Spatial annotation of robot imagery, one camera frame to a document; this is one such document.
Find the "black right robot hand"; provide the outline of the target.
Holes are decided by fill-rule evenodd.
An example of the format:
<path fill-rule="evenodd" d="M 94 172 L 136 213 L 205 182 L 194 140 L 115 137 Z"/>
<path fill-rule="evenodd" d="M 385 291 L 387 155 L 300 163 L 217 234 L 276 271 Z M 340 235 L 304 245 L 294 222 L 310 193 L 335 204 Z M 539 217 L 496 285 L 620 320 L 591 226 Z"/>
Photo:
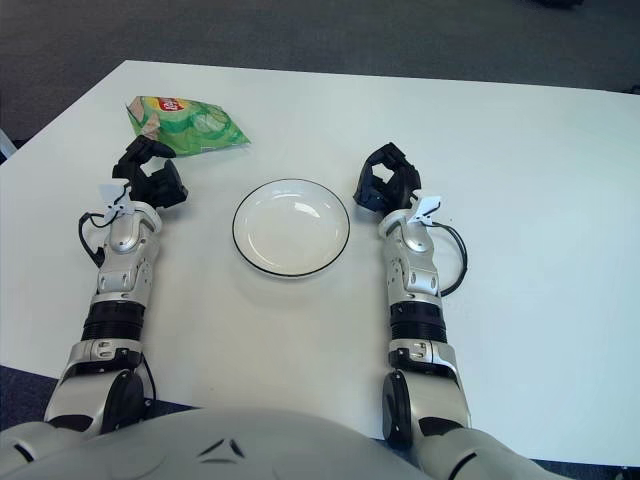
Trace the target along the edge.
<path fill-rule="evenodd" d="M 382 165 L 392 172 L 388 181 L 376 176 L 373 167 Z M 413 192 L 421 188 L 418 170 L 392 142 L 374 151 L 365 161 L 353 195 L 354 201 L 372 212 L 388 215 L 409 209 Z"/>

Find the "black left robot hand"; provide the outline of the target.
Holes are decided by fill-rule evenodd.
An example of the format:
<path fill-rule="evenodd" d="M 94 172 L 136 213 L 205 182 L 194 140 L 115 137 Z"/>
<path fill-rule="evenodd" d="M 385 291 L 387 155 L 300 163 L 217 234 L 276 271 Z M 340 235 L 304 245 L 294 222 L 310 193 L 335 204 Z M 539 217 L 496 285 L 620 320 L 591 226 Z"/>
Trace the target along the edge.
<path fill-rule="evenodd" d="M 142 166 L 153 157 L 165 159 L 163 167 L 147 175 Z M 175 151 L 156 140 L 139 135 L 112 170 L 114 179 L 125 179 L 131 187 L 130 198 L 153 208 L 169 208 L 185 202 L 188 189 L 184 186 L 172 158 Z"/>

